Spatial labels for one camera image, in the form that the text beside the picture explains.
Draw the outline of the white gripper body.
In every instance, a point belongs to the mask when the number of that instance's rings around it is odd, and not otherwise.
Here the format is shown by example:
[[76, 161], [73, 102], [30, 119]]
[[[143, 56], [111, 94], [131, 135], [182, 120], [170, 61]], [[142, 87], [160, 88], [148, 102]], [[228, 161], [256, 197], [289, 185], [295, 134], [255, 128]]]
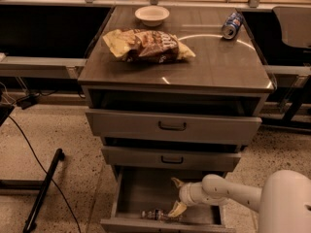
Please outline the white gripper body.
[[179, 187], [179, 202], [186, 207], [202, 204], [204, 201], [204, 190], [202, 182], [182, 183]]

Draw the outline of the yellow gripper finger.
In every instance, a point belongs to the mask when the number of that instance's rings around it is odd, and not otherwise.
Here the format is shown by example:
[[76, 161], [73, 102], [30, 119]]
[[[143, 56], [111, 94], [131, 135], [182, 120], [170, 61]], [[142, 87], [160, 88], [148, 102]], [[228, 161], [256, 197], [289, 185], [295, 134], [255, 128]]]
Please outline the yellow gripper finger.
[[169, 217], [178, 217], [187, 209], [187, 205], [183, 202], [176, 201], [172, 210], [168, 213]]
[[185, 183], [177, 178], [172, 178], [171, 181], [175, 184], [177, 188], [181, 188]]

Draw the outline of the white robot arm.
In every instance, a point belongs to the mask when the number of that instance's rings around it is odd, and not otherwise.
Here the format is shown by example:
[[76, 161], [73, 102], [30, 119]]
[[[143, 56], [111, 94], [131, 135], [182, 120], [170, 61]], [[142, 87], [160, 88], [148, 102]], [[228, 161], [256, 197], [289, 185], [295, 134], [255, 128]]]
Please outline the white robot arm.
[[216, 205], [233, 200], [259, 214], [258, 233], [311, 233], [311, 180], [291, 170], [280, 170], [263, 188], [232, 183], [218, 175], [206, 175], [199, 183], [172, 178], [179, 188], [169, 217], [181, 215], [187, 207]]

